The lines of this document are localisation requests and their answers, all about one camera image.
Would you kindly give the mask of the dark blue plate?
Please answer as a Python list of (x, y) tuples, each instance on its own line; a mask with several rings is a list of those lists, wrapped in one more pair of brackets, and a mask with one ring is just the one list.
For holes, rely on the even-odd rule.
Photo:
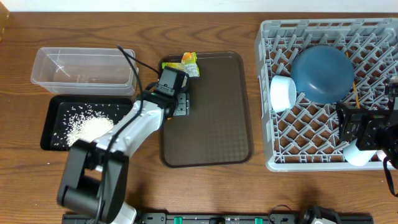
[(316, 103), (342, 100), (354, 83), (354, 66), (337, 48), (316, 45), (296, 56), (290, 71), (298, 92)]

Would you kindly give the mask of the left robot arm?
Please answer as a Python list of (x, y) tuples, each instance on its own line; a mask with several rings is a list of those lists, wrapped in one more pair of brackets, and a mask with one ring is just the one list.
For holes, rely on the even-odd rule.
[(153, 132), (188, 104), (189, 75), (165, 67), (130, 112), (92, 142), (75, 141), (69, 151), (57, 202), (87, 217), (87, 223), (133, 223), (137, 212), (125, 199), (129, 160)]

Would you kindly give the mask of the wooden chopstick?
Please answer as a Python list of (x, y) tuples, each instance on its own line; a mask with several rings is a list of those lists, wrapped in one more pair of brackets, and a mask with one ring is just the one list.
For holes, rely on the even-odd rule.
[[(347, 57), (349, 57), (348, 51), (345, 52), (345, 55), (346, 55)], [(357, 89), (356, 89), (356, 84), (355, 84), (355, 82), (353, 82), (353, 93), (354, 93), (354, 97), (355, 97), (356, 107), (357, 107), (357, 108), (361, 108), (360, 103), (359, 103), (358, 91), (357, 91)]]

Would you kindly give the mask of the light blue bowl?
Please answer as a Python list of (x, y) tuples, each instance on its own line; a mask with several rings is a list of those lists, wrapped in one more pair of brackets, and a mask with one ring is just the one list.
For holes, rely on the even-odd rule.
[(276, 75), (270, 85), (272, 109), (276, 113), (292, 109), (297, 98), (295, 82), (290, 77)]

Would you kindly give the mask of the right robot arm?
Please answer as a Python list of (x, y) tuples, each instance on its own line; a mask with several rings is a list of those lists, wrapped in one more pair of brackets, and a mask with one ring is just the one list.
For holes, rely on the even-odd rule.
[(339, 139), (348, 142), (343, 149), (345, 160), (351, 165), (364, 166), (372, 156), (381, 151), (382, 166), (390, 193), (397, 196), (388, 166), (397, 168), (397, 77), (385, 85), (388, 109), (367, 110), (336, 104)]

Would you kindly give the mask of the light blue cup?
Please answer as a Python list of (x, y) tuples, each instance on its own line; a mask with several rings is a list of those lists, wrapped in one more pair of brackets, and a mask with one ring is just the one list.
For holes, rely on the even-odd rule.
[(351, 165), (361, 167), (371, 160), (376, 150), (360, 151), (356, 143), (357, 139), (351, 141), (349, 145), (343, 149), (343, 155)]

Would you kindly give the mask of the pink cup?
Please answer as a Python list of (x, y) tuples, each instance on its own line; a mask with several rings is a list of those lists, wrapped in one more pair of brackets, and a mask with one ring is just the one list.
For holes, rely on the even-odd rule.
[(386, 154), (384, 153), (383, 150), (377, 150), (376, 152), (378, 159), (383, 162), (384, 159), (386, 158)]

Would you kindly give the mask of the yellow green snack wrapper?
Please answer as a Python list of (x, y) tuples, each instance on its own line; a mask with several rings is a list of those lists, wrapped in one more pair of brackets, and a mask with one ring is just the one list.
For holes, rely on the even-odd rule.
[(189, 75), (189, 77), (199, 77), (200, 69), (197, 65), (197, 53), (185, 52), (181, 62), (162, 62), (162, 68), (170, 67), (181, 70)]

